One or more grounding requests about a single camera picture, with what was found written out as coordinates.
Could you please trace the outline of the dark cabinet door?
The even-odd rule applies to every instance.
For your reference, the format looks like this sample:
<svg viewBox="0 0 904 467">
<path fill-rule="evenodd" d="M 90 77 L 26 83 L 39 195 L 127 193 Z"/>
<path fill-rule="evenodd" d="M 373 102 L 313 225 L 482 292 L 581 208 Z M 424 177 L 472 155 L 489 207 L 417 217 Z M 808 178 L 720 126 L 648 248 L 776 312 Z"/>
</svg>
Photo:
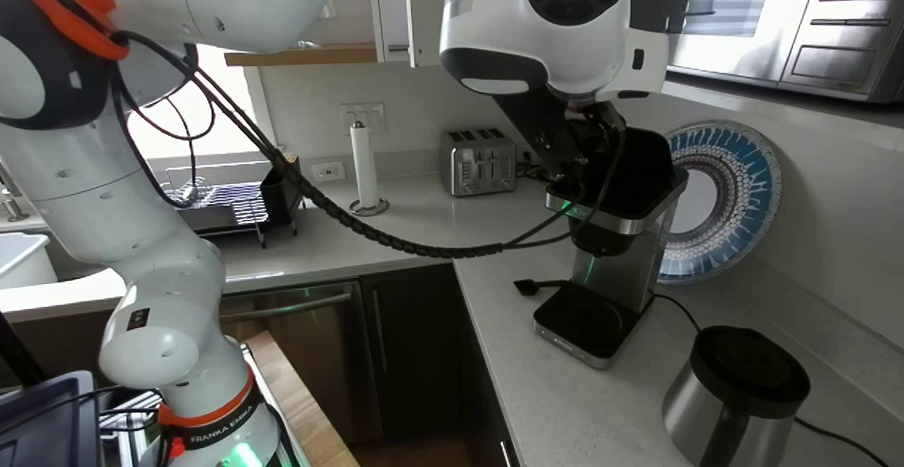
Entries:
<svg viewBox="0 0 904 467">
<path fill-rule="evenodd" d="M 359 278 L 384 438 L 413 440 L 460 425 L 460 289 L 451 264 Z M 382 372 L 371 289 L 380 293 L 388 374 Z"/>
</svg>

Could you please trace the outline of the steel dishwasher door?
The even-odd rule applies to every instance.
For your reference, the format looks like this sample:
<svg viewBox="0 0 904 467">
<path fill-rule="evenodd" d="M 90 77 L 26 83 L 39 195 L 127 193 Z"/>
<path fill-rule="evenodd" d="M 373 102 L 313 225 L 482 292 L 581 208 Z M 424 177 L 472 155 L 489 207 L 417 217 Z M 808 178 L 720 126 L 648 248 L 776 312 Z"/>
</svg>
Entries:
<svg viewBox="0 0 904 467">
<path fill-rule="evenodd" d="M 275 318 L 223 324 L 236 341 L 269 331 L 346 444 L 384 438 L 359 283 L 245 291 L 222 298 L 220 315 L 280 308 L 351 293 L 349 302 Z"/>
</svg>

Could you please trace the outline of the steel microwave oven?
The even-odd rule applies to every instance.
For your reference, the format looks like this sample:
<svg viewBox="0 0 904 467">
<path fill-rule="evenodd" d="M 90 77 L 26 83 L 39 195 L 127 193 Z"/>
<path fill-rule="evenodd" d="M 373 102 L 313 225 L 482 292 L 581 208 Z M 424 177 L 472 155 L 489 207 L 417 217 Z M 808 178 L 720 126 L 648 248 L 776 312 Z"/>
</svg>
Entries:
<svg viewBox="0 0 904 467">
<path fill-rule="evenodd" d="M 682 0 L 668 70 L 836 99 L 904 101 L 904 0 Z"/>
</svg>

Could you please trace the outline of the black dish rack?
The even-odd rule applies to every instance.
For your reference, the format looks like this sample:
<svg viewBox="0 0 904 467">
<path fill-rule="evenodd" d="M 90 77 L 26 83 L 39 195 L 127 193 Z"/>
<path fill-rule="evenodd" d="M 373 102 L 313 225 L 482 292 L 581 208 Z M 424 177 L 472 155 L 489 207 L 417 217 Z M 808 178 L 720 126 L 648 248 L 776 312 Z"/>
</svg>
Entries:
<svg viewBox="0 0 904 467">
<path fill-rule="evenodd" d="M 300 217 L 308 207 L 303 197 L 291 225 L 264 228 L 268 215 L 259 184 L 271 168 L 267 161 L 198 165 L 196 170 L 171 167 L 160 186 L 171 199 L 191 201 L 179 215 L 202 238 L 248 233 L 265 249 L 271 238 L 298 235 Z"/>
</svg>

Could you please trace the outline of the white sink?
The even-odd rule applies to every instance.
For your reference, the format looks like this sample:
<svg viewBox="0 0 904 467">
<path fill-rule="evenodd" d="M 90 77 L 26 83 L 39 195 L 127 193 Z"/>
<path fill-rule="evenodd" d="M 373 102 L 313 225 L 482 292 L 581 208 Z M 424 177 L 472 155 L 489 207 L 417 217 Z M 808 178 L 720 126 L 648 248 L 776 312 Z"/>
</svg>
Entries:
<svg viewBox="0 0 904 467">
<path fill-rule="evenodd" d="M 0 233 L 0 290 L 58 283 L 42 233 Z"/>
</svg>

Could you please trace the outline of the black box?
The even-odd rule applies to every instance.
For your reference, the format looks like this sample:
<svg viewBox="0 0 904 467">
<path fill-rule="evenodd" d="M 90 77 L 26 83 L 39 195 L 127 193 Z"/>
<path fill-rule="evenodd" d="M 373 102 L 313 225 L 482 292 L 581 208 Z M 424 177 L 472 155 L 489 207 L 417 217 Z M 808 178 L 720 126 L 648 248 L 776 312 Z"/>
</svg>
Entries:
<svg viewBox="0 0 904 467">
<path fill-rule="evenodd" d="M 0 467 L 102 467 L 89 371 L 0 396 Z"/>
</svg>

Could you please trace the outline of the paper towel holder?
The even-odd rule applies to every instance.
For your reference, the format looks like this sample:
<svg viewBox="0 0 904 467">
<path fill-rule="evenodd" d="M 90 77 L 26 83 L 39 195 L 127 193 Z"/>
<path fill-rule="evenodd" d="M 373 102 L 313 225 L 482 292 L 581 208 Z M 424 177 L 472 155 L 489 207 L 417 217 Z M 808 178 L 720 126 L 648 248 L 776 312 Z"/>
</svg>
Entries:
<svg viewBox="0 0 904 467">
<path fill-rule="evenodd" d="M 362 217 L 381 215 L 390 203 L 379 194 L 370 131 L 364 123 L 355 122 L 350 126 L 350 138 L 358 192 L 358 199 L 350 204 L 350 211 Z"/>
</svg>

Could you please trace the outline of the black coffee machine lid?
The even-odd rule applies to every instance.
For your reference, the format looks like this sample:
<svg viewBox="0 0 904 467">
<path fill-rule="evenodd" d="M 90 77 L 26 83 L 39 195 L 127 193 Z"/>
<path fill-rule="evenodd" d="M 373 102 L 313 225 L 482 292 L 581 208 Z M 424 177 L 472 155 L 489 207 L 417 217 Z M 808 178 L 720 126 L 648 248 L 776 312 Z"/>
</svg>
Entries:
<svg viewBox="0 0 904 467">
<path fill-rule="evenodd" d="M 619 235 L 636 235 L 645 230 L 668 203 L 680 196 L 688 180 L 687 171 L 675 167 L 670 145 L 662 134 L 631 128 L 613 165 L 619 148 L 611 148 L 588 158 L 577 174 L 569 175 L 546 188 L 546 207 L 565 210 L 569 219 L 581 221 L 608 184 L 600 207 L 590 224 Z"/>
</svg>

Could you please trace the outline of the window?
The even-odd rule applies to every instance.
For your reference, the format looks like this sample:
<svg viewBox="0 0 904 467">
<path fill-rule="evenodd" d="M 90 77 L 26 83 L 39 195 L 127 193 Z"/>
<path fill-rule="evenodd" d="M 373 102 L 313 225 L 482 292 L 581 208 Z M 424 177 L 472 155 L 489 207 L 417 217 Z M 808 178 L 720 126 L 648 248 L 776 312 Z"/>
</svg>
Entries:
<svg viewBox="0 0 904 467">
<path fill-rule="evenodd" d="M 246 76 L 241 68 L 230 67 L 225 62 L 225 49 L 198 45 L 199 64 L 223 90 L 232 97 L 252 120 L 256 120 L 251 94 L 249 94 Z M 155 106 L 142 107 L 152 122 L 172 134 L 186 136 L 183 122 L 187 123 L 191 135 L 198 135 L 207 129 L 212 120 L 210 111 L 215 113 L 212 130 L 207 136 L 194 142 L 197 157 L 230 153 L 249 152 L 255 145 L 235 126 L 219 107 L 209 107 L 204 94 L 194 83 L 185 85 L 177 93 L 171 94 L 168 101 Z M 142 116 L 129 112 L 127 126 L 139 151 L 148 159 L 189 157 L 189 143 L 178 141 L 159 132 L 146 122 Z"/>
</svg>

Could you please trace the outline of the blue patterned decorative plate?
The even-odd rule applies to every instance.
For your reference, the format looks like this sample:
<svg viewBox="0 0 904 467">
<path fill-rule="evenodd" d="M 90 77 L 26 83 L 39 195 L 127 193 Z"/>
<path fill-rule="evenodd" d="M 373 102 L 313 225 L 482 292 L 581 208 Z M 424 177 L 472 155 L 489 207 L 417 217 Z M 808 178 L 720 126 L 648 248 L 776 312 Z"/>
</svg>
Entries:
<svg viewBox="0 0 904 467">
<path fill-rule="evenodd" d="M 726 119 L 666 135 L 672 161 L 689 174 L 677 202 L 658 282 L 681 285 L 726 273 L 758 246 L 777 216 L 782 170 L 758 130 Z"/>
</svg>

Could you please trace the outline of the steel coffee carafe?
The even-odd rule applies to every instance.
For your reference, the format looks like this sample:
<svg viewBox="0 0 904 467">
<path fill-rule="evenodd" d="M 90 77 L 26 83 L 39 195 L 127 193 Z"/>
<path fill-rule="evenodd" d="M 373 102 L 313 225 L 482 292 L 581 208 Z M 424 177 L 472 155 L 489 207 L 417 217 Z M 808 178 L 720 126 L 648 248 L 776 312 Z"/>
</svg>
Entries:
<svg viewBox="0 0 904 467">
<path fill-rule="evenodd" d="M 662 418 L 693 467 L 779 467 L 810 391 L 800 361 L 762 333 L 707 326 L 666 392 Z"/>
</svg>

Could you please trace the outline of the steel tap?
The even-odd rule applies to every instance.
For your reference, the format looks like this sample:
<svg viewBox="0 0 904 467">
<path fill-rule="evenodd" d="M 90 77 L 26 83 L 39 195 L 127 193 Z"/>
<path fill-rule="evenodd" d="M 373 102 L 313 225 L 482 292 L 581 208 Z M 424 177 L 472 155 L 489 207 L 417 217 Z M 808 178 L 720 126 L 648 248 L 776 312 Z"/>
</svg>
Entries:
<svg viewBox="0 0 904 467">
<path fill-rule="evenodd" d="M 19 187 L 16 186 L 11 173 L 6 169 L 0 159 L 0 204 L 6 210 L 7 221 L 10 223 L 18 223 L 29 219 L 31 215 L 22 209 L 17 199 L 22 199 L 23 194 Z"/>
</svg>

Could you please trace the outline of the black utensil holder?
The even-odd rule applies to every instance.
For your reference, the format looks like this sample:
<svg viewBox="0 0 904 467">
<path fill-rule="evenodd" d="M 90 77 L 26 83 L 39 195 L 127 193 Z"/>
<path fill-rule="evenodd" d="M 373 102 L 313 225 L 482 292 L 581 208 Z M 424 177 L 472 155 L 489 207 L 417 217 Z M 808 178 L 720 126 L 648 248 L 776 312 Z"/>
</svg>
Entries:
<svg viewBox="0 0 904 467">
<path fill-rule="evenodd" d="M 304 196 L 275 166 L 259 184 L 259 193 L 268 215 L 263 222 L 266 230 L 285 227 L 294 222 Z"/>
</svg>

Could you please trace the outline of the white wall switch plate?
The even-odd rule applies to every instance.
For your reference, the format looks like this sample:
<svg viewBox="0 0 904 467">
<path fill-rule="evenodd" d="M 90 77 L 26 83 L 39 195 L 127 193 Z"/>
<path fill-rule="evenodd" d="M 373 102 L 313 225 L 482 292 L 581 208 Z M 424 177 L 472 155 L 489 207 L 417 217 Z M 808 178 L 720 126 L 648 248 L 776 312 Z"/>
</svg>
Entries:
<svg viewBox="0 0 904 467">
<path fill-rule="evenodd" d="M 339 113 L 341 129 L 346 136 L 350 135 L 352 125 L 355 123 L 361 123 L 371 135 L 382 135 L 387 132 L 383 103 L 341 104 Z"/>
</svg>

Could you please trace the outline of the silver toaster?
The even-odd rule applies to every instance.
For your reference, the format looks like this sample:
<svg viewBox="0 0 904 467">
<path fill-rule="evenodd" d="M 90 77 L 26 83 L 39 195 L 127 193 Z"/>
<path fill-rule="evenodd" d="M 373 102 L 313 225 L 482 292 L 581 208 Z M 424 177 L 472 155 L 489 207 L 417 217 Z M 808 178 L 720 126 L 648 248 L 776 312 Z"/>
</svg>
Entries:
<svg viewBox="0 0 904 467">
<path fill-rule="evenodd" d="M 516 190 L 517 146 L 501 130 L 445 130 L 439 139 L 440 181 L 452 196 Z"/>
</svg>

